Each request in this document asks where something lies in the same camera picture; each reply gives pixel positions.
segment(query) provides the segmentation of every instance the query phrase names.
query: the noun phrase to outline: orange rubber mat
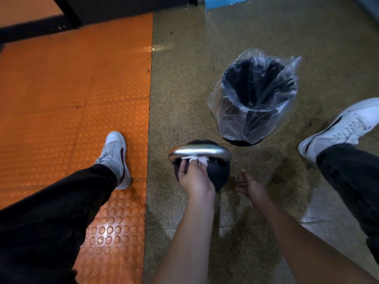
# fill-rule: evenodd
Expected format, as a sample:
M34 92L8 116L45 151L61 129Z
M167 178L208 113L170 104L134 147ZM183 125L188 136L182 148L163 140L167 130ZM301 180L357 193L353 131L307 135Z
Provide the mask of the orange rubber mat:
M0 208L91 166L110 131L126 138L132 184L88 227L81 284L142 283L152 25L124 18L0 54Z

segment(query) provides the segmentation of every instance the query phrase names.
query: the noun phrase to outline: shoelace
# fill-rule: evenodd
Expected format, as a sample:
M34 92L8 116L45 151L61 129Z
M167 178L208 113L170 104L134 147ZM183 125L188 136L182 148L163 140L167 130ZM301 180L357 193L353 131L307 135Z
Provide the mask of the shoelace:
M100 157L98 159L96 159L95 163L99 163L101 160L103 160L103 158L105 158L107 156L113 157L114 147L116 146L116 143L118 143L118 140L111 141L111 142L107 143L106 145L104 145L103 151L102 151Z
M366 124L364 119L358 114L354 114L355 119L343 130L334 135L335 138L342 139L344 142L358 144L358 139L365 131L370 128L370 125Z

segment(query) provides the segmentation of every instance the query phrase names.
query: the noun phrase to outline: white tissue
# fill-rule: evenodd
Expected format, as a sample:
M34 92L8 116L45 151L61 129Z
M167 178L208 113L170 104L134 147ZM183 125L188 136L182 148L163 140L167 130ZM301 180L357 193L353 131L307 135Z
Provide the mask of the white tissue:
M208 166L208 161L209 161L209 157L207 156L184 156L182 157L182 159L189 159L189 162L198 160L205 166Z

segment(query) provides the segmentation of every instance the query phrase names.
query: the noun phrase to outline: floor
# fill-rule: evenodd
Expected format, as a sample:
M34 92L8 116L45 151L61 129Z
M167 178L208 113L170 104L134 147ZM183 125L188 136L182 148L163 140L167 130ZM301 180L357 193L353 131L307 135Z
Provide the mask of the floor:
M357 222L296 150L346 106L377 96L378 47L376 24L352 0L251 0L206 13L179 7L10 44L0 55L0 205L91 165L106 133L120 130L133 186L102 207L75 267L80 283L147 283L186 204L168 149L207 138L233 154L217 201L209 283L295 282L263 219L232 191L241 168L379 278ZM302 63L289 119L240 148L220 137L206 100L246 48ZM379 154L378 140L375 130L360 147Z

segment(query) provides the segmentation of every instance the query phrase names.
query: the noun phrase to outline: black trash can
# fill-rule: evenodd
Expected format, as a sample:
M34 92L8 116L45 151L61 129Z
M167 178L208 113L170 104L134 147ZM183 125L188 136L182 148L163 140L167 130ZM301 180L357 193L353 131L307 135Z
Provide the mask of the black trash can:
M225 140L247 147L278 127L297 93L299 61L248 50L229 66L208 100Z

